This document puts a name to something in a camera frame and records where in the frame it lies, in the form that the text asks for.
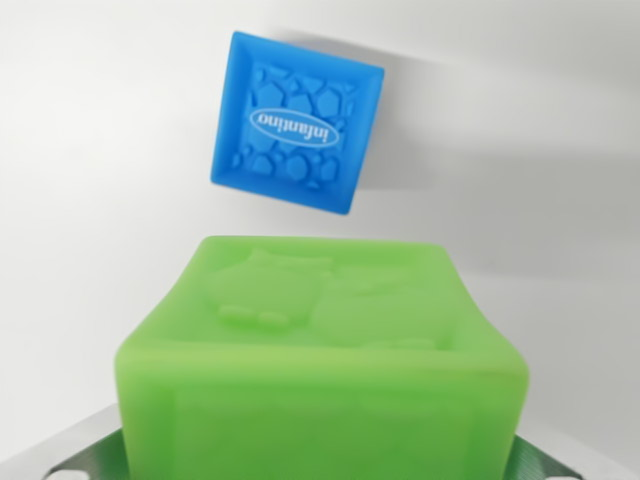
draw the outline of translucent green plastic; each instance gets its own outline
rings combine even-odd
[[[133,480],[499,480],[527,389],[399,242],[207,238],[116,369]]]

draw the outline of blue plastic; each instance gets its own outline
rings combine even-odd
[[[380,67],[236,32],[211,180],[348,213]]]

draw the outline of plastic toy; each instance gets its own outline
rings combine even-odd
[[[347,213],[384,71],[235,33],[211,180]]]
[[[527,368],[441,247],[211,237],[117,382],[133,480],[500,480]]]

